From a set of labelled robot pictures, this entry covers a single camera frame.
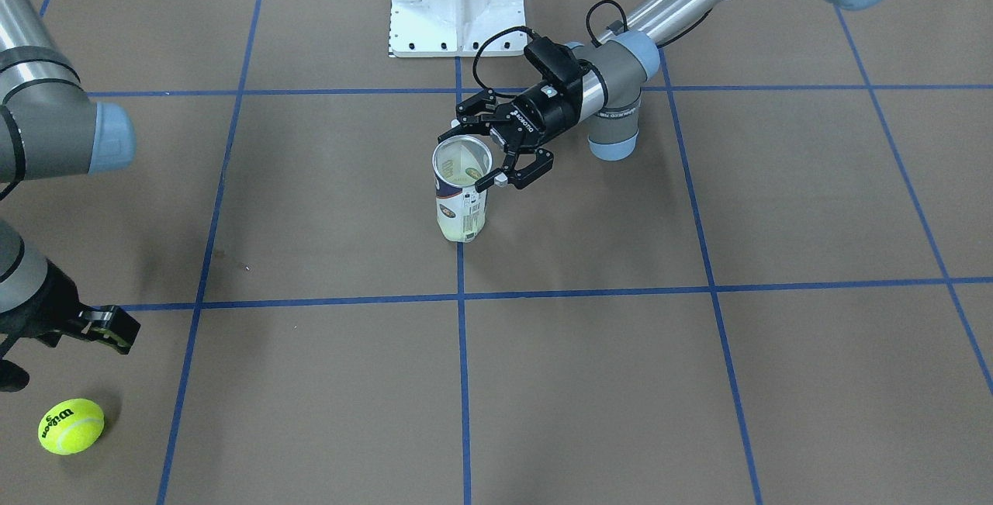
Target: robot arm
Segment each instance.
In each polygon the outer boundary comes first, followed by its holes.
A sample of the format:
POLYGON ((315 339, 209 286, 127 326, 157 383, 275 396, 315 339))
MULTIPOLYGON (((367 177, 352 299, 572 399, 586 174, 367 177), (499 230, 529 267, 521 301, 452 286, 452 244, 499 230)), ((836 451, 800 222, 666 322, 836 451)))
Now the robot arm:
MULTIPOLYGON (((630 17, 623 15, 593 38, 591 46, 559 45, 531 29, 511 29, 531 36, 524 55, 543 80, 515 96, 483 89, 457 106, 458 124, 438 141, 479 134, 490 135, 500 145, 507 156, 503 165, 476 181, 480 191, 494 184, 518 189, 531 184, 552 167, 553 155, 543 145, 590 117, 593 154, 606 160, 625 158, 638 137, 642 84, 659 71, 659 47, 691 30, 721 1, 645 0, 630 17), (498 103, 497 98, 510 101, 498 103), (518 169, 517 160, 524 154, 534 154, 535 161, 518 169)), ((827 1, 848 10, 880 2, 827 1)))
MULTIPOLYGON (((22 180, 120 169, 134 159, 127 113, 89 101, 29 0, 0 0, 0 119, 0 199, 22 180)), ((0 220, 0 358, 19 338, 54 346, 61 335, 126 354, 138 329, 119 307, 81 304, 72 280, 0 220)), ((0 360, 0 391, 27 384, 27 372, 0 360)))

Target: floor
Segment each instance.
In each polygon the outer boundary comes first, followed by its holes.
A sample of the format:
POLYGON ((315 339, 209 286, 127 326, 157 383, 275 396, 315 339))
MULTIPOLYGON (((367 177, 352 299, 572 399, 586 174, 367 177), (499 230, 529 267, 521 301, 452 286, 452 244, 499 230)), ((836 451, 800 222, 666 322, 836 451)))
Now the floor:
POLYGON ((34 1, 140 146, 3 216, 142 331, 14 347, 0 503, 991 502, 993 0, 731 0, 635 155, 563 135, 465 246, 429 159, 469 62, 389 59, 389 0, 34 1), (74 396, 109 428, 48 455, 74 396))

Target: tennis ball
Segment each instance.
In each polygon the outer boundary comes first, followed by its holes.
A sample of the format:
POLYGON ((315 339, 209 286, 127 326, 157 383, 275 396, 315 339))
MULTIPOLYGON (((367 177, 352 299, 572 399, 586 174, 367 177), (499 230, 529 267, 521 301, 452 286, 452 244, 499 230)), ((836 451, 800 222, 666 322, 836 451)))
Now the tennis ball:
POLYGON ((38 424, 38 442, 56 455, 86 451, 103 431, 103 410, 87 399, 65 400, 38 424))

